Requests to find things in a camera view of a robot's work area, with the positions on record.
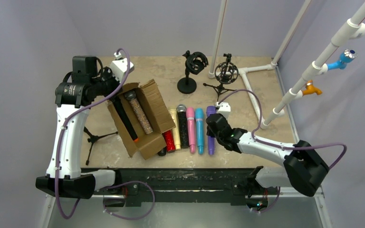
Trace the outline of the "multicolour glitter microphone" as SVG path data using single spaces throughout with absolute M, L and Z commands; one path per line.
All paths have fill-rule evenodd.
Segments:
M 131 91 L 126 92 L 124 94 L 124 97 L 131 105 L 145 134 L 151 134 L 153 132 L 153 128 L 151 127 L 149 120 L 137 99 L 135 91 L 131 90 Z

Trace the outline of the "brown cardboard box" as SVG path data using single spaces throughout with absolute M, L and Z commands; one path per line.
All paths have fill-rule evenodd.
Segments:
M 122 143 L 130 157 L 148 160 L 166 147 L 163 134 L 175 127 L 157 83 L 127 83 L 107 102 Z

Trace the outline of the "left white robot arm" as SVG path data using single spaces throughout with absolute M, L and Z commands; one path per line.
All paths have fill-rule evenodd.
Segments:
M 127 69 L 121 54 L 104 67 L 94 56 L 74 56 L 72 71 L 55 89 L 57 130 L 46 174 L 36 178 L 36 188 L 55 197 L 89 199 L 93 193 L 115 182 L 115 172 L 98 170 L 83 173 L 80 154 L 90 106 L 98 96 L 115 96 Z

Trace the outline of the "purple microphone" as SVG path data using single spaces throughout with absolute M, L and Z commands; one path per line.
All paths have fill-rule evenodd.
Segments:
M 206 116 L 210 117 L 211 114 L 216 113 L 215 106 L 208 106 L 206 108 Z M 215 138 L 213 133 L 210 130 L 207 130 L 207 143 L 208 143 L 208 154 L 214 155 L 215 154 Z

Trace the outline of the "black glitter microphone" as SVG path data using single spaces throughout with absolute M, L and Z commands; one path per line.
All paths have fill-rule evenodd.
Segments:
M 176 108 L 178 124 L 179 124 L 181 147 L 184 148 L 184 149 L 189 148 L 189 146 L 190 146 L 189 145 L 186 110 L 187 110 L 187 108 L 183 104 L 179 104 Z

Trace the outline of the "cream microphone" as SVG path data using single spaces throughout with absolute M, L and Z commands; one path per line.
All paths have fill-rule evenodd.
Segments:
M 178 118 L 177 118 L 177 111 L 176 109 L 170 109 L 168 111 L 175 124 L 175 127 L 172 129 L 172 134 L 173 134 L 175 149 L 178 151 L 181 149 L 181 139 L 180 139 Z

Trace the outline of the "black orange-tipped microphone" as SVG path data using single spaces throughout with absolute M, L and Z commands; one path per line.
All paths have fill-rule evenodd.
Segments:
M 121 121 L 123 122 L 126 130 L 128 131 L 131 139 L 136 142 L 138 141 L 138 136 L 133 128 L 133 125 L 131 121 L 129 120 L 127 113 L 125 112 L 125 109 L 123 108 L 121 99 L 118 96 L 113 96 L 111 99 L 111 102 L 113 106 L 115 107 L 115 110 L 117 114 L 119 115 Z

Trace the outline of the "white PVC pipe frame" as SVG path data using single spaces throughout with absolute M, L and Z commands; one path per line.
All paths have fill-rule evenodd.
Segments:
M 234 50 L 274 53 L 276 45 L 288 31 L 288 25 L 301 10 L 300 0 L 233 0 L 227 6 L 222 46 L 232 41 Z M 316 60 L 331 37 L 346 19 L 359 13 L 362 0 L 307 0 L 290 43 L 285 45 L 279 70 L 286 89 Z M 365 23 L 365 13 L 358 19 Z M 348 40 L 326 57 L 330 62 L 344 48 L 354 48 L 359 58 L 345 70 L 316 76 L 323 89 L 321 96 L 294 100 L 290 107 L 297 128 L 305 132 L 365 134 L 365 36 Z

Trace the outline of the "pink microphone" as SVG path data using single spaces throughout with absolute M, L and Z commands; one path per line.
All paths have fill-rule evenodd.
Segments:
M 192 107 L 188 107 L 186 110 L 187 127 L 188 127 L 188 138 L 190 153 L 195 154 L 196 152 L 196 127 L 195 127 L 195 112 Z

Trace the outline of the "tripod shock mount stand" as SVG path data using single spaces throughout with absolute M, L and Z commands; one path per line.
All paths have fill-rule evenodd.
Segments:
M 223 56 L 226 57 L 225 61 L 218 64 L 214 72 L 215 79 L 220 84 L 218 86 L 214 86 L 207 83 L 203 83 L 203 86 L 211 87 L 214 89 L 214 91 L 217 94 L 217 102 L 219 101 L 219 98 L 222 94 L 228 91 L 234 91 L 233 89 L 228 89 L 225 88 L 224 86 L 234 83 L 239 76 L 238 67 L 231 61 L 232 54 L 225 53 L 223 54 Z

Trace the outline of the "teal microphone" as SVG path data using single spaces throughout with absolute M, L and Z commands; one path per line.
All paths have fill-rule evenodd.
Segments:
M 198 154 L 204 154 L 204 112 L 201 108 L 195 109 L 196 121 L 196 144 L 198 147 Z

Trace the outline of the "tripod microphone stand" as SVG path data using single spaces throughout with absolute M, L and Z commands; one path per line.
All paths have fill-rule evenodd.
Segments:
M 94 144 L 102 138 L 105 138 L 105 137 L 110 136 L 110 135 L 118 134 L 118 132 L 114 132 L 114 133 L 109 133 L 109 134 L 100 135 L 100 136 L 99 135 L 93 135 L 86 127 L 84 127 L 84 133 L 86 133 L 88 135 L 87 141 L 91 144 L 90 149 L 89 149 L 89 153 L 88 153 L 88 156 L 87 156 L 87 160 L 86 160 L 86 163 L 85 163 L 86 166 L 88 166 L 89 163 L 90 163 L 90 156 L 91 156 L 91 152 L 92 152 Z

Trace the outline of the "red glitter microphone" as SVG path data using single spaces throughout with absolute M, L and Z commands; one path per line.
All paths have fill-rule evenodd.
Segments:
M 173 140 L 173 133 L 171 130 L 168 130 L 163 133 L 164 140 L 166 142 L 166 151 L 167 153 L 175 152 L 176 147 Z

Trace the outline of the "round base microphone stand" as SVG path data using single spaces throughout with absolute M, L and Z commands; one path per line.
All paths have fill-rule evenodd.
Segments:
M 185 60 L 185 78 L 181 78 L 177 83 L 177 89 L 183 94 L 191 94 L 196 88 L 196 81 L 190 74 L 198 75 L 209 64 L 207 57 L 202 52 L 191 53 L 187 50 L 183 55 Z

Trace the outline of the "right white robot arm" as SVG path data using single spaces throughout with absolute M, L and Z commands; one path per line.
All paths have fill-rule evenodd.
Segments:
M 264 187 L 291 186 L 299 193 L 313 197 L 330 168 L 308 142 L 282 143 L 254 135 L 241 129 L 231 128 L 221 114 L 211 114 L 206 119 L 207 134 L 228 151 L 252 154 L 274 162 L 285 169 L 286 181 L 266 178 L 270 170 L 261 168 L 255 175 L 256 182 Z

